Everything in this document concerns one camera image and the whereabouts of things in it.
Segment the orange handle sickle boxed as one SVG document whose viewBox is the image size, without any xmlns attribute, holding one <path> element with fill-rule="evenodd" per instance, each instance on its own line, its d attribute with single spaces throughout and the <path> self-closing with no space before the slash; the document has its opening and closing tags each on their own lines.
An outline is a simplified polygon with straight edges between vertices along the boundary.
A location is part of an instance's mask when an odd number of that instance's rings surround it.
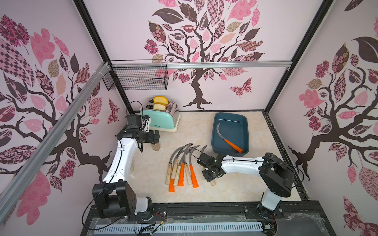
<svg viewBox="0 0 378 236">
<path fill-rule="evenodd" d="M 222 138 L 226 143 L 228 143 L 234 150 L 236 150 L 238 153 L 241 153 L 243 150 L 240 148 L 240 147 L 238 147 L 237 145 L 235 145 L 234 143 L 232 143 L 231 141 L 229 141 L 228 139 L 226 139 L 225 137 L 223 137 L 222 135 L 221 135 L 221 133 L 220 133 L 220 124 L 218 124 L 217 126 L 216 126 L 216 132 L 217 132 L 217 134 L 218 134 L 218 136 L 220 137 L 220 138 Z"/>
</svg>

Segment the teal plastic storage box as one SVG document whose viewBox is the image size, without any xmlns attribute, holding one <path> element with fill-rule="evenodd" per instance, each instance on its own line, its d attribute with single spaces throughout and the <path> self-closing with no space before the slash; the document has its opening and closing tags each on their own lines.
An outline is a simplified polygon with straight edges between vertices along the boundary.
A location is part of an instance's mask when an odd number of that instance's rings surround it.
<svg viewBox="0 0 378 236">
<path fill-rule="evenodd" d="M 220 124 L 220 133 L 223 137 L 240 147 L 243 151 L 238 153 L 216 132 Z M 250 151 L 248 120 L 243 115 L 232 113 L 216 113 L 213 122 L 211 147 L 217 154 L 242 157 Z"/>
</svg>

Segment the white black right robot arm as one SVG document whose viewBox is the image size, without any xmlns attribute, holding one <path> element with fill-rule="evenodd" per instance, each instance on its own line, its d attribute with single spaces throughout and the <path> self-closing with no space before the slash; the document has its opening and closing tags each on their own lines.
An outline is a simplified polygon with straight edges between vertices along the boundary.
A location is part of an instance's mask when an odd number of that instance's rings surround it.
<svg viewBox="0 0 378 236">
<path fill-rule="evenodd" d="M 197 163 L 204 170 L 203 176 L 208 182 L 225 174 L 246 174 L 261 177 L 267 186 L 257 212 L 265 219 L 272 217 L 283 198 L 291 196 L 294 184 L 294 168 L 267 152 L 263 157 L 245 158 L 219 154 L 216 158 L 202 153 Z"/>
</svg>

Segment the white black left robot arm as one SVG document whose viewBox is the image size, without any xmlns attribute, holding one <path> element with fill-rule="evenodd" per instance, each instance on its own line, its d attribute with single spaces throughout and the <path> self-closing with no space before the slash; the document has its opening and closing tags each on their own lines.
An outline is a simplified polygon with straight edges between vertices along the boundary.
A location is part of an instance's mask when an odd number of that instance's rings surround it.
<svg viewBox="0 0 378 236">
<path fill-rule="evenodd" d="M 158 131 L 120 131 L 117 149 L 110 170 L 100 184 L 93 186 L 92 195 L 100 218 L 139 215 L 149 219 L 153 216 L 150 197 L 138 197 L 129 184 L 132 161 L 143 144 L 159 143 Z"/>
</svg>

